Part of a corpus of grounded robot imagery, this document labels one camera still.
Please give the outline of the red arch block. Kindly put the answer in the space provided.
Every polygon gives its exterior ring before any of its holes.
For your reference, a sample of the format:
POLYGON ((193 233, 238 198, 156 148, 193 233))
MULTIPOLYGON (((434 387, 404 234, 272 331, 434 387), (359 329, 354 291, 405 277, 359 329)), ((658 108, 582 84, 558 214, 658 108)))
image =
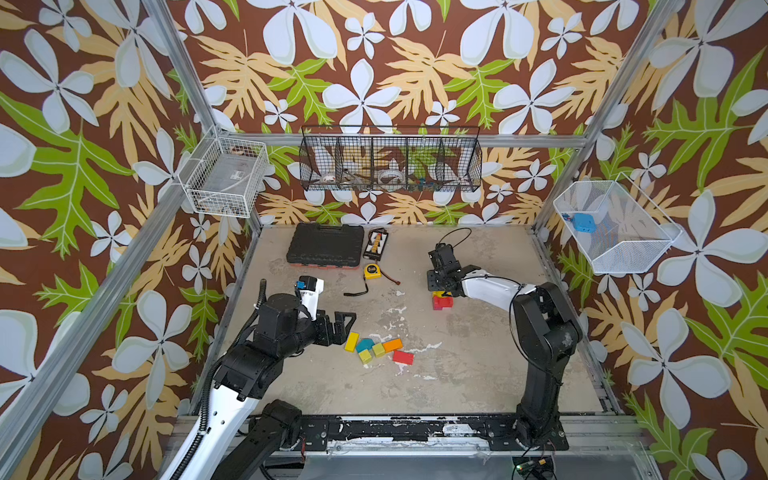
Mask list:
POLYGON ((454 306, 454 298, 451 296, 433 296, 432 308, 435 311, 451 309, 454 306))

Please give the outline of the orange block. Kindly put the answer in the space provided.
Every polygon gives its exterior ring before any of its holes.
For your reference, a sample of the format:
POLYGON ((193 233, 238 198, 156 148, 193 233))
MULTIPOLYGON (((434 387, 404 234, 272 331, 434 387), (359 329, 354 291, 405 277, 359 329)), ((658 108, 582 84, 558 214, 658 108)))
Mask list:
POLYGON ((386 352, 393 352, 403 348, 403 342, 400 338, 395 338, 383 343, 386 352))

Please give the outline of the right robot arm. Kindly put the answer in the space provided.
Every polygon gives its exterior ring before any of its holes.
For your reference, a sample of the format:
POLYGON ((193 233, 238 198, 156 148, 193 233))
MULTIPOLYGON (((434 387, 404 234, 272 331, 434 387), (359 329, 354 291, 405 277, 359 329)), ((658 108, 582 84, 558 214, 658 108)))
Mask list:
POLYGON ((444 242, 435 245, 429 258, 429 291, 480 300, 508 314, 514 343, 528 363, 525 390, 516 407, 515 440, 524 448, 547 444, 558 434, 564 372, 583 338, 559 286, 524 284, 475 265, 463 266, 454 246, 444 242))

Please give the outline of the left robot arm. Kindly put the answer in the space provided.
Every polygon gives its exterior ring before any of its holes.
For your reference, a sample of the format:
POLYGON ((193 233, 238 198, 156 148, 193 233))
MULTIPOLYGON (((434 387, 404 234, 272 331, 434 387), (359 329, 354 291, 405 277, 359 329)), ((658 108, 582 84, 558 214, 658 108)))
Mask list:
POLYGON ((287 359, 349 340, 356 313, 319 309, 323 290, 312 276, 299 277, 291 293, 270 295, 260 283, 252 315, 205 377, 195 426, 162 478, 249 479, 274 452, 298 443, 302 412, 281 400, 263 408, 238 445, 232 441, 287 359))

